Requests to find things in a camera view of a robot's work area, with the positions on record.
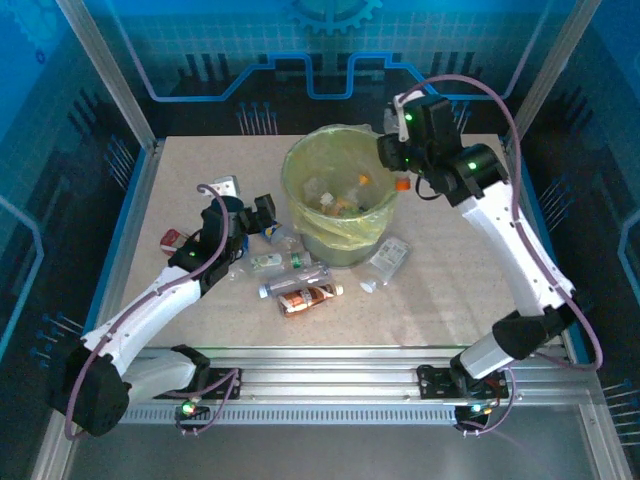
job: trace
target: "gear logo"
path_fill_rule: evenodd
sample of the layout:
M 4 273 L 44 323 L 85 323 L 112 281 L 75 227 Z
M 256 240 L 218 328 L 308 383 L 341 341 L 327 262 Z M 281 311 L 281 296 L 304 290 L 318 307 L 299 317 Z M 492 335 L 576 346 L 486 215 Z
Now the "gear logo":
M 5 0 L 0 11 L 13 15 L 22 33 L 36 47 L 52 41 L 58 31 L 58 16 L 54 0 Z
M 333 35 L 347 33 L 349 27 L 359 28 L 373 18 L 373 10 L 382 7 L 381 0 L 294 0 L 287 7 L 289 19 L 300 28 L 310 27 L 313 33 Z

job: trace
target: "plastic bag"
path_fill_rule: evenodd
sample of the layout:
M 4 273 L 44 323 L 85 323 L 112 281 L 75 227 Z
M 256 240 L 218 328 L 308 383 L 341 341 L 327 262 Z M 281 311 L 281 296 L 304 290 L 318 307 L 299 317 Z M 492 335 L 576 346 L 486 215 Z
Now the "plastic bag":
M 297 231 L 336 250 L 375 245 L 395 209 L 394 175 L 378 158 L 377 134 L 368 125 L 329 125 L 300 141 L 287 154 L 282 185 Z M 362 185 L 362 178 L 367 184 Z M 357 188 L 358 205 L 340 215 L 322 212 L 324 193 L 348 197 Z

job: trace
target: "speckled tabletop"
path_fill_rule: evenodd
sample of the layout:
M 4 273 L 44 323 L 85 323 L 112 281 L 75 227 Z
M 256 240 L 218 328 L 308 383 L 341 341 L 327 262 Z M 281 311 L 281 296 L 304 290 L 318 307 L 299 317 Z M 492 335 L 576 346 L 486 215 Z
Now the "speckled tabletop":
M 280 167 L 299 136 L 169 137 L 129 272 L 123 305 L 158 276 L 168 257 L 160 238 L 169 228 L 201 227 L 208 199 L 198 183 L 235 174 L 250 203 L 271 193 L 278 220 L 290 215 L 280 188 Z M 486 143 L 503 158 L 495 135 L 463 135 Z M 425 194 L 429 189 L 424 186 Z M 365 293 L 348 270 L 334 271 L 345 294 L 291 319 L 275 302 L 258 298 L 259 280 L 235 271 L 170 322 L 149 344 L 216 346 L 449 346 L 473 343 L 514 309 L 509 289 L 489 249 L 444 198 L 421 201 L 399 195 L 389 232 L 413 253 L 384 289 Z M 252 253 L 270 251 L 259 236 Z

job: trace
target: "orange bottle cap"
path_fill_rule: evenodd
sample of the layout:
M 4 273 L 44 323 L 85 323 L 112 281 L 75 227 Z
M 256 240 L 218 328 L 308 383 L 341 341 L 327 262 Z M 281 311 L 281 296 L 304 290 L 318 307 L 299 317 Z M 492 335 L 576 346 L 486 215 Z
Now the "orange bottle cap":
M 396 190 L 399 192 L 405 192 L 407 190 L 411 190 L 411 179 L 409 177 L 397 178 Z

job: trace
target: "brown bottle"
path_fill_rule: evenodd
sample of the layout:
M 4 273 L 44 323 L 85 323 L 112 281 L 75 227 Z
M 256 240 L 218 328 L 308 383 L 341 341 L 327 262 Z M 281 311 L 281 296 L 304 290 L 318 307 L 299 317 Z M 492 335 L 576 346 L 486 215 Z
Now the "brown bottle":
M 342 295 L 343 293 L 344 289 L 342 285 L 339 284 L 329 283 L 327 285 L 318 285 L 279 295 L 278 305 L 285 317 L 293 317 L 310 309 L 314 305 L 318 305 L 329 298 Z

